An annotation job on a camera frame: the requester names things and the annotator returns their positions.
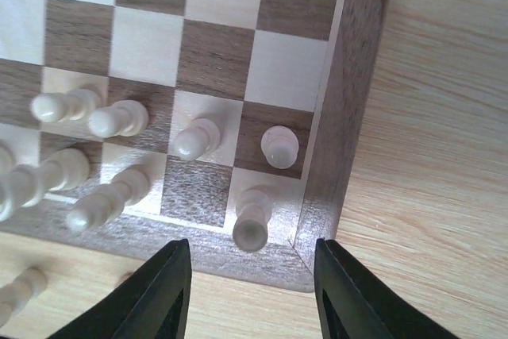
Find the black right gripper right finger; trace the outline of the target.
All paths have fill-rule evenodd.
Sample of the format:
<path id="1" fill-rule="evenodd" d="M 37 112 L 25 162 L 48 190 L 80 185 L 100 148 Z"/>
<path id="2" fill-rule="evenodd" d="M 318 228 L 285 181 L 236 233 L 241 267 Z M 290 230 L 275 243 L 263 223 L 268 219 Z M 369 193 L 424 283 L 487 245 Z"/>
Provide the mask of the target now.
<path id="1" fill-rule="evenodd" d="M 454 338 L 334 240 L 317 239 L 314 290 L 324 338 Z"/>

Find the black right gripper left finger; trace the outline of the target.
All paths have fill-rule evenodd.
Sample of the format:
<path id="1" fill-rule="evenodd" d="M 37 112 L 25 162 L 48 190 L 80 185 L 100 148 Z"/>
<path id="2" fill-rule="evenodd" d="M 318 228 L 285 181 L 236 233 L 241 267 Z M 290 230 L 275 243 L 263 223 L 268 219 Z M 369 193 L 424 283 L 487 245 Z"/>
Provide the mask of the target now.
<path id="1" fill-rule="evenodd" d="M 170 241 L 102 301 L 51 338 L 183 338 L 191 296 L 189 241 Z"/>

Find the white pawn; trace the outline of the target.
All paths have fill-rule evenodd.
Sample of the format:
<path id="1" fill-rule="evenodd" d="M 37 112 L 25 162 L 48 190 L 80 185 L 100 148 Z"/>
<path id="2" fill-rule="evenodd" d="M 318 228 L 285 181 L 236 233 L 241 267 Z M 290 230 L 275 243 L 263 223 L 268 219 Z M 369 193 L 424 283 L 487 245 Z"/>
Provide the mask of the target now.
<path id="1" fill-rule="evenodd" d="M 68 212 L 65 224 L 77 233 L 96 229 L 117 218 L 126 206 L 137 204 L 149 190 L 146 174 L 127 168 L 116 174 L 110 183 L 101 184 L 80 198 Z"/>
<path id="2" fill-rule="evenodd" d="M 27 268 L 11 283 L 1 287 L 1 326 L 19 314 L 47 286 L 47 276 L 39 268 Z"/>
<path id="3" fill-rule="evenodd" d="M 88 128 L 97 137 L 131 137 L 148 125 L 147 109 L 138 101 L 122 100 L 111 106 L 94 110 L 88 118 Z"/>
<path id="4" fill-rule="evenodd" d="M 193 120 L 176 135 L 173 148 L 178 158 L 193 161 L 212 153 L 221 143 L 221 132 L 209 118 Z"/>
<path id="5" fill-rule="evenodd" d="M 66 93 L 39 94 L 31 101 L 30 111 L 41 122 L 56 123 L 82 120 L 101 106 L 100 94 L 79 88 Z"/>
<path id="6" fill-rule="evenodd" d="M 260 251 L 268 240 L 268 222 L 273 202 L 267 192 L 259 188 L 243 191 L 236 202 L 237 219 L 233 227 L 233 241 L 244 252 Z"/>
<path id="7" fill-rule="evenodd" d="M 272 167 L 288 169 L 297 160 L 299 142 L 291 129 L 276 125 L 264 132 L 260 147 L 267 162 Z"/>

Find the white piece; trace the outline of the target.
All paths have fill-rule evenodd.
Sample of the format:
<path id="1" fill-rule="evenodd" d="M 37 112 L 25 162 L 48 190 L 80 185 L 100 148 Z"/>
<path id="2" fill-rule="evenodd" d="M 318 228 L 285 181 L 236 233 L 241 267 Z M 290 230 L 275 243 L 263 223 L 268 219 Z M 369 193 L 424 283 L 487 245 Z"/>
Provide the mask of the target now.
<path id="1" fill-rule="evenodd" d="M 1 175 L 1 221 L 20 208 L 35 206 L 49 191 L 70 190 L 90 175 L 90 162 L 77 148 L 51 154 L 38 167 L 19 164 Z"/>

